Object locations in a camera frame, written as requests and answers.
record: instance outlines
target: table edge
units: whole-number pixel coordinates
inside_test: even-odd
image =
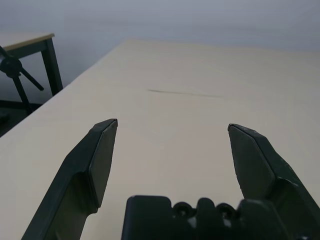
[[[35,44],[35,43],[38,43],[38,42],[41,42],[41,41],[44,41],[44,40],[51,39],[54,36],[55,36],[54,33],[49,33],[49,34],[46,34],[46,35],[43,35],[43,36],[39,36],[39,37],[35,37],[35,38],[29,39],[29,40],[26,40],[26,41],[21,41],[19,43],[15,43],[15,44],[11,44],[11,45],[8,45],[8,46],[4,46],[3,48],[6,51],[10,51],[10,50],[22,48],[22,47],[27,46],[27,45]]]

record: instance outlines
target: white wall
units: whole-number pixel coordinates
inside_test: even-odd
[[[0,31],[53,32],[64,86],[126,38],[320,51],[319,0],[1,0]],[[22,60],[32,102],[51,93],[41,54]],[[19,100],[0,74],[0,99]]]

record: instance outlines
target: white tabletop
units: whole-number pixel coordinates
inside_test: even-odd
[[[51,39],[54,36],[53,33],[0,31],[0,46],[9,51]]]
[[[102,207],[81,236],[120,239],[127,199],[237,206],[229,123],[265,135],[320,203],[320,53],[128,40],[0,138],[0,239],[27,229],[65,156],[118,118]]]

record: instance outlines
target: tripod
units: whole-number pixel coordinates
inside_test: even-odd
[[[38,83],[22,66],[19,59],[14,56],[10,56],[0,46],[0,71],[4,72],[14,82],[14,85],[19,93],[19,96],[24,104],[26,113],[29,115],[33,112],[33,109],[29,103],[24,87],[21,84],[19,76],[23,74],[33,85],[35,85],[40,91],[44,88]]]

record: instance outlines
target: metal table leg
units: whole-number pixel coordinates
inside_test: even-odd
[[[41,51],[46,74],[49,79],[52,95],[56,95],[63,89],[56,53],[52,39],[45,41],[46,48]]]

